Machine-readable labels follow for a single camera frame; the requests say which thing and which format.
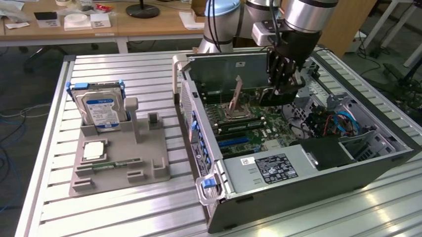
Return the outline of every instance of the aluminum extrusion table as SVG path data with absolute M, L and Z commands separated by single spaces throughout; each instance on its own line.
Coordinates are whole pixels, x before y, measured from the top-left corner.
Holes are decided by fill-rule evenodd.
M 422 158 L 391 169 L 363 189 L 274 216 L 206 233 L 170 94 L 172 56 L 189 51 L 77 56 L 59 72 L 15 236 L 278 237 L 385 236 L 422 234 Z M 422 128 L 331 54 L 323 59 L 422 144 Z M 320 69 L 333 93 L 341 86 Z M 170 180 L 70 198 L 69 180 L 79 114 L 63 83 L 122 79 L 126 95 L 138 100 L 137 116 L 157 111 L 164 120 Z

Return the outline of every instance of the floor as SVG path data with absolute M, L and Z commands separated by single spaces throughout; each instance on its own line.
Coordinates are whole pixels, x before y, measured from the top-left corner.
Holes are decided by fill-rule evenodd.
M 379 15 L 367 19 L 361 27 L 363 32 L 369 32 L 377 18 Z M 389 21 L 385 23 L 375 39 L 379 40 L 381 38 L 381 35 L 391 24 L 392 22 Z M 129 52 L 184 50 L 190 49 L 192 46 L 197 46 L 198 42 L 198 39 L 170 40 L 170 42 L 156 41 L 154 43 L 153 41 L 137 42 L 129 44 Z M 379 63 L 388 62 L 393 64 L 397 69 L 405 73 L 408 69 L 405 69 L 401 64 L 420 42 L 422 36 L 403 28 L 389 45 L 389 55 L 381 54 L 376 61 Z M 97 50 L 91 50 L 89 44 L 65 45 L 62 48 L 69 54 L 75 55 L 117 53 L 117 47 L 113 43 L 100 43 L 98 46 L 100 48 Z M 10 47 L 9 49 L 0 48 L 0 55 L 1 52 L 6 51 L 5 55 L 0 56 L 0 113 L 15 113 L 15 111 L 2 111 L 10 108 L 26 108 L 37 104 L 47 103 L 53 97 L 54 84 L 61 65 L 61 55 L 53 51 L 47 52 L 42 58 L 34 62 L 34 71 L 27 75 L 23 74 L 21 65 L 26 57 L 38 49 L 38 47 L 27 47 L 27 49 L 29 52 L 22 54 L 15 47 Z M 375 66 L 375 63 L 359 58 L 353 53 L 345 54 L 343 60 L 357 73 Z M 384 81 L 381 69 L 368 72 L 365 77 L 377 80 L 379 82 Z M 422 79 L 422 70 L 417 71 L 415 79 Z M 27 115 L 41 114 L 46 110 L 47 108 L 34 109 L 27 112 Z M 18 122 L 19 119 L 21 117 L 14 117 L 10 120 Z M 6 147 L 7 155 L 14 162 L 14 167 L 19 176 L 22 193 L 10 208 L 0 212 L 0 236 L 13 236 L 15 230 L 45 121 L 46 117 L 27 118 L 25 121 L 26 132 L 21 140 L 15 145 Z M 14 125 L 0 123 L 0 137 L 3 137 L 14 128 Z M 3 176 L 3 171 L 5 168 L 1 168 L 0 177 Z M 17 187 L 18 183 L 10 172 L 7 178 L 0 183 L 0 210 L 15 197 Z

